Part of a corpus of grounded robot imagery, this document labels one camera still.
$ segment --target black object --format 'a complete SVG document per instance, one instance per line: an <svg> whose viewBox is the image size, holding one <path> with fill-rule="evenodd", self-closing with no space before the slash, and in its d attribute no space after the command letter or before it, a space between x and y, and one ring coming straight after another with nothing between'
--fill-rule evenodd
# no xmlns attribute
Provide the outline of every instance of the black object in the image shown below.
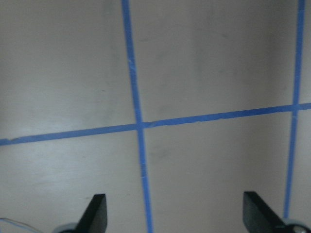
<svg viewBox="0 0 311 233"><path fill-rule="evenodd" d="M104 233L107 228L107 204L105 194L93 196L73 233Z"/></svg>
<svg viewBox="0 0 311 233"><path fill-rule="evenodd" d="M250 233L311 233L299 224L286 225L256 192L244 192L243 222Z"/></svg>

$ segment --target wire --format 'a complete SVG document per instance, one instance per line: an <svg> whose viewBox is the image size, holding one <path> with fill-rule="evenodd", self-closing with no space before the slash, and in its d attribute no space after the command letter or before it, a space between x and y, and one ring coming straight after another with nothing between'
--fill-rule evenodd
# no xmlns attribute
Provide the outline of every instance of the wire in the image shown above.
<svg viewBox="0 0 311 233"><path fill-rule="evenodd" d="M27 223L19 222L19 221L10 219L10 218L0 217L0 221L10 223L13 226L16 226L16 227L19 227L21 229L30 231L32 233L43 233L42 231L38 230L37 228L35 228L35 227L33 227Z"/></svg>

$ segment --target concrete floor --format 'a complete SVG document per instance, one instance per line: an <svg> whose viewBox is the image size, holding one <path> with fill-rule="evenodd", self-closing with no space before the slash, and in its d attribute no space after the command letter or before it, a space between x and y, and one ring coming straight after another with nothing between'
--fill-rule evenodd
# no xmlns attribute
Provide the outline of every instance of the concrete floor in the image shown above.
<svg viewBox="0 0 311 233"><path fill-rule="evenodd" d="M0 1L0 217L245 233L254 190L311 225L311 0L127 2Z"/></svg>

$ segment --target metal screw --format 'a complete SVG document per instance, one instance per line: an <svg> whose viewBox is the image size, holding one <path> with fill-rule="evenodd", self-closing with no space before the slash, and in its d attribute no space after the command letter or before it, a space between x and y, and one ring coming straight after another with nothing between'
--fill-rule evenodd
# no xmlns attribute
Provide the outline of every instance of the metal screw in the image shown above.
<svg viewBox="0 0 311 233"><path fill-rule="evenodd" d="M300 226L294 226L293 230L295 233L307 233L307 230Z"/></svg>

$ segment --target gray floor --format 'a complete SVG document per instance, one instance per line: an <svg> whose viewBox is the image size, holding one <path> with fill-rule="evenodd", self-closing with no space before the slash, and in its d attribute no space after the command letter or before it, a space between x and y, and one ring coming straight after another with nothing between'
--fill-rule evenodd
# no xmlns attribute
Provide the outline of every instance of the gray floor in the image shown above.
<svg viewBox="0 0 311 233"><path fill-rule="evenodd" d="M298 1L130 6L144 122L293 103ZM311 0L305 9L301 104L311 102ZM132 127L0 146L0 217L51 233L106 193L107 233L147 233L121 1L1 0L0 49L0 139ZM283 215L292 113L257 115L149 124L154 233L246 232L245 190ZM298 116L290 217L311 225L311 110Z"/></svg>

